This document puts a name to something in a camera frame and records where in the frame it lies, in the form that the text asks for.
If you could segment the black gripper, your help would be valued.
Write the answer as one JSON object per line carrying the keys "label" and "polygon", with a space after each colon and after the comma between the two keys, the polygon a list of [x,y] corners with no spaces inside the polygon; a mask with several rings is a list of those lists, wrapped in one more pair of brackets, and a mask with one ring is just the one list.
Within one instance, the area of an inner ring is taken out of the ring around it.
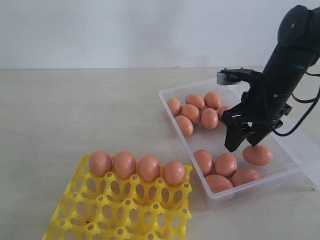
{"label": "black gripper", "polygon": [[291,112],[292,107],[287,101],[293,93],[293,74],[221,73],[227,74],[234,84],[249,84],[249,90],[242,93],[240,103],[222,115],[222,121],[227,126],[224,146],[229,152],[234,152],[246,138],[252,146],[256,146],[268,134],[280,128],[283,125],[281,118]]}

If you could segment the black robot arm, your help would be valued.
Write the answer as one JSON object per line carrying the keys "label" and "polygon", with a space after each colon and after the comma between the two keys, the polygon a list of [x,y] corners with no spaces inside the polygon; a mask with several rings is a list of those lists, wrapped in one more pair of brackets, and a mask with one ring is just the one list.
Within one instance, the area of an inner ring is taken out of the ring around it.
{"label": "black robot arm", "polygon": [[234,152],[247,140],[256,146],[283,125],[290,113],[287,101],[300,80],[320,58],[320,9],[296,5],[282,19],[277,45],[262,72],[253,69],[223,69],[217,73],[221,86],[249,83],[240,103],[226,110],[221,121],[226,125],[224,146]]}

